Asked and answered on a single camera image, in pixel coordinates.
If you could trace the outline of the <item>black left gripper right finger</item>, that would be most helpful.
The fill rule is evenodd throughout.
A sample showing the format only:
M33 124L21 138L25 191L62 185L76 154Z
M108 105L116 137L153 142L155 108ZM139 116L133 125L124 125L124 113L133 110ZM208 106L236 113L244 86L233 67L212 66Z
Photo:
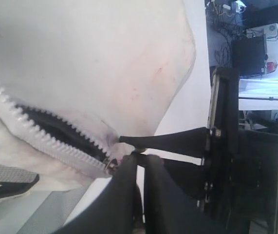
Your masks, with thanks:
M205 215L197 200L173 182L156 155L145 158L144 213L148 234L226 234L219 222Z

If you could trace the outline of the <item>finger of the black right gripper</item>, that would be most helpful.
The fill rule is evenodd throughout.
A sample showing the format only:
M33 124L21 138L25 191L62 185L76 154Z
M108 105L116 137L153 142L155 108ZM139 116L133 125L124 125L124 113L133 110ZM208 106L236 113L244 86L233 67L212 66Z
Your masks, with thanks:
M205 197L205 169L190 162L161 158L155 156L164 166L173 182L188 197L201 200Z
M119 142L136 149L155 149L175 154L202 157L205 152L208 129L205 127L160 136L120 136Z

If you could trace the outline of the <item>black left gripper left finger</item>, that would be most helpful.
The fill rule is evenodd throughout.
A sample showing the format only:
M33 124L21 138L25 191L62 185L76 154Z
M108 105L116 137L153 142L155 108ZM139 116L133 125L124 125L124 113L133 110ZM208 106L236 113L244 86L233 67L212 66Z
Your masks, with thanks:
M143 206L136 184L137 160L125 156L100 195L56 234L132 234L142 229Z

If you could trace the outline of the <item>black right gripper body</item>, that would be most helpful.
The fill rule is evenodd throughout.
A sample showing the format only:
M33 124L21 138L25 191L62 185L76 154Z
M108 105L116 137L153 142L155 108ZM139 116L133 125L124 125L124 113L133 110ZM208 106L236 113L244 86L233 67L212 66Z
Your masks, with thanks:
M230 234L278 233L278 125L253 113L239 117L239 74L211 74L200 209Z

